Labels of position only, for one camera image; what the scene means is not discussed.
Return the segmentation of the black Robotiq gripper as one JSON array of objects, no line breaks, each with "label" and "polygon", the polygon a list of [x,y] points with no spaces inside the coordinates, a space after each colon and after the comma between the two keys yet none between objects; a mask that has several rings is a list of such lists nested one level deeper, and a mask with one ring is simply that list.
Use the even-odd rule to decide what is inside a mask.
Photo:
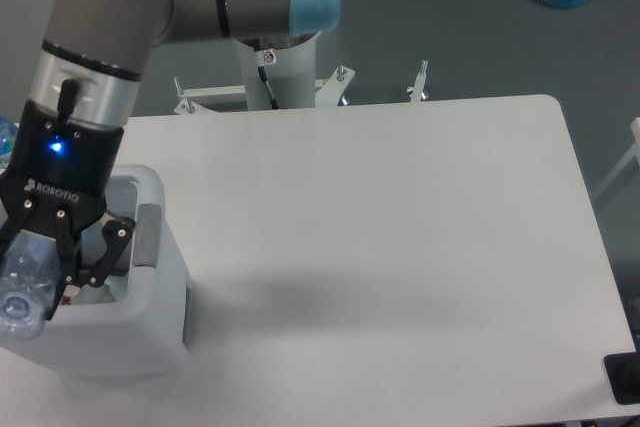
[{"label": "black Robotiq gripper", "polygon": [[[133,238],[133,219],[104,215],[105,189],[123,136],[121,127],[61,125],[54,113],[31,100],[25,104],[1,174],[1,260],[22,229],[54,237],[60,277],[46,321],[53,319],[68,286],[102,287]],[[60,210],[66,214],[57,214]],[[97,221],[105,250],[85,265],[81,232]]]}]

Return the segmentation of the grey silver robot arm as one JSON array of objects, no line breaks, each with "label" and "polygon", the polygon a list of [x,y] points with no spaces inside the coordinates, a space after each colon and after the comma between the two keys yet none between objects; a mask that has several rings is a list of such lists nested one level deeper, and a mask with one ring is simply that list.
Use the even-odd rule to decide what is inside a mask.
[{"label": "grey silver robot arm", "polygon": [[341,0],[55,0],[1,175],[1,317],[49,321],[68,287],[99,287],[135,222],[105,190],[149,54],[172,42],[302,40]]}]

